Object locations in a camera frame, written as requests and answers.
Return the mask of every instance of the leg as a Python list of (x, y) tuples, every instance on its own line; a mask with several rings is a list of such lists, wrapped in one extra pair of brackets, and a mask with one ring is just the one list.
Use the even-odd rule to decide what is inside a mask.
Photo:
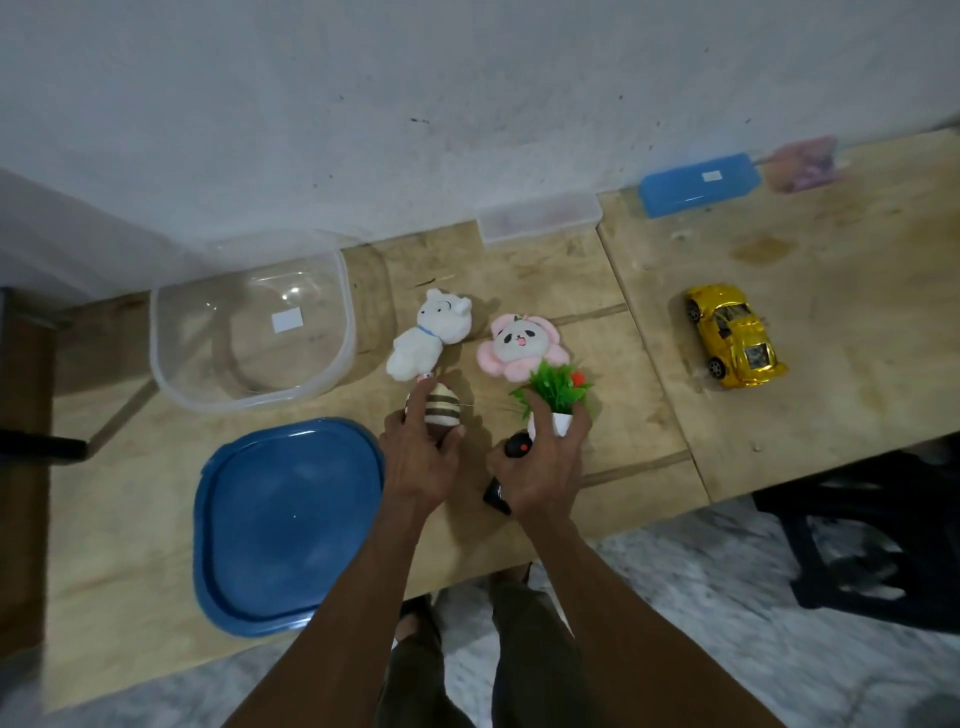
[(500, 633), (500, 664), (493, 682), (496, 728), (598, 725), (580, 652), (544, 592), (505, 571), (491, 583), (493, 623)]
[(417, 611), (397, 625), (375, 728), (473, 728), (446, 696), (444, 654), (433, 624), (429, 613)]

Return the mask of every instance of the car wheel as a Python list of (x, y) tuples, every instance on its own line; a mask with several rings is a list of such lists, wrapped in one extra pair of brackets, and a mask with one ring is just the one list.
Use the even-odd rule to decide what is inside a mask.
[(694, 324), (700, 321), (700, 306), (693, 299), (686, 300), (686, 318)]
[(707, 362), (707, 368), (710, 371), (710, 376), (714, 379), (722, 379), (727, 375), (727, 365), (716, 356)]

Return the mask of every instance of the black remote control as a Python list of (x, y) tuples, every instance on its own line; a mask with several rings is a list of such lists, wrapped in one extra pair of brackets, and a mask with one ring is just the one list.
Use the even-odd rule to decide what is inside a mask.
[[(507, 454), (507, 457), (523, 457), (530, 451), (533, 445), (534, 441), (530, 439), (530, 435), (528, 435), (524, 429), (504, 443), (503, 451)], [(490, 485), (488, 485), (487, 490), (484, 491), (483, 501), (506, 516), (509, 516), (511, 513), (507, 501), (500, 495), (500, 481), (496, 478), (490, 481)]]

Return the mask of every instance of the hand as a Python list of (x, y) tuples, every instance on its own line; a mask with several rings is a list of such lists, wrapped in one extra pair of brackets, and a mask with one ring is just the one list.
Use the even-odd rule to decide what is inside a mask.
[(537, 439), (523, 457), (510, 458), (501, 441), (493, 446), (487, 464), (500, 481), (501, 496), (520, 524), (546, 518), (565, 520), (580, 490), (580, 448), (592, 422), (582, 402), (573, 405), (573, 421), (564, 437), (553, 429), (549, 405), (531, 390), (524, 392), (534, 412)]
[(464, 426), (446, 433), (439, 446), (426, 432), (426, 398), (437, 380), (417, 383), (407, 401), (407, 414), (397, 410), (383, 421), (379, 437), (386, 460), (383, 498), (388, 502), (413, 504), (426, 518), (449, 495), (460, 464)]

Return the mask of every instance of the artificial plant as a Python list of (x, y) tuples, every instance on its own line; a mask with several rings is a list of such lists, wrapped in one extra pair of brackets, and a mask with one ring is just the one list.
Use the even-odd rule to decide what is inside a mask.
[(530, 381), (515, 389), (510, 396), (523, 405), (523, 418), (530, 416), (531, 409), (523, 395), (523, 390), (529, 387), (539, 394), (550, 405), (550, 411), (561, 415), (573, 414), (573, 402), (587, 396), (587, 389), (593, 385), (587, 382), (583, 373), (570, 364), (554, 366), (542, 361), (537, 369), (530, 374)]

